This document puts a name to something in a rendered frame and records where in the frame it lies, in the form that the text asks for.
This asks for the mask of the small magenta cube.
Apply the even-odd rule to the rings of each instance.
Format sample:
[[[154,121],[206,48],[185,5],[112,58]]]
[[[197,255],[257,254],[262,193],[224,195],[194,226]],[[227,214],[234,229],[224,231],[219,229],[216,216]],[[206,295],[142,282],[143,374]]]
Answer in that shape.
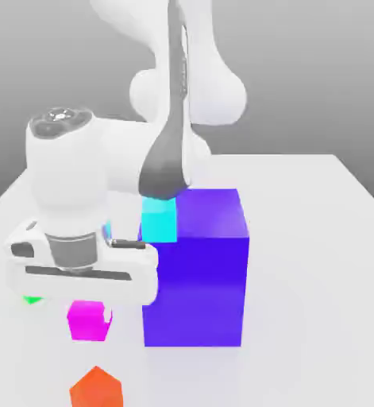
[[[73,301],[67,312],[71,338],[76,341],[105,341],[110,325],[104,321],[104,308],[101,301]]]

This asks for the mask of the small orange cube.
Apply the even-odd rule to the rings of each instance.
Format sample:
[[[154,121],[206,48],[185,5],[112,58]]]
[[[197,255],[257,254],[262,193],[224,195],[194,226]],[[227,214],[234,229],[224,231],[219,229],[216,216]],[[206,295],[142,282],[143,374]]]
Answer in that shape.
[[[121,382],[94,366],[69,390],[72,407],[124,407]]]

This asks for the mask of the small cyan cube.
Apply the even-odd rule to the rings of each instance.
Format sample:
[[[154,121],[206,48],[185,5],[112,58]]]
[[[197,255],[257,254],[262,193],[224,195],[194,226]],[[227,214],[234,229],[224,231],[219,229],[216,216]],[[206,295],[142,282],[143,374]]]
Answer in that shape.
[[[141,238],[145,242],[177,241],[175,198],[169,200],[142,198]]]

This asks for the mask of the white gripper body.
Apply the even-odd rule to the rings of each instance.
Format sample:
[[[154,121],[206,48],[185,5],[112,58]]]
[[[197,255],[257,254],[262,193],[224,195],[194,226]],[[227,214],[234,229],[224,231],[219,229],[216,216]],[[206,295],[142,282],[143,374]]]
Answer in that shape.
[[[7,283],[22,296],[141,306],[158,292],[159,256],[150,245],[106,248],[91,270],[80,273],[56,267],[49,251],[40,259],[32,245],[8,245],[6,258]]]

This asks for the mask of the large purple box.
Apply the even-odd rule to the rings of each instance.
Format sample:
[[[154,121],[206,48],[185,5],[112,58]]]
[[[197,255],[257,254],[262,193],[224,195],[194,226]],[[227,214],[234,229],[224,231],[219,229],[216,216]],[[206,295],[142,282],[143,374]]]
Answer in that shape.
[[[158,251],[158,293],[143,308],[147,347],[241,345],[249,230],[237,189],[188,189],[175,200],[174,242],[138,238]]]

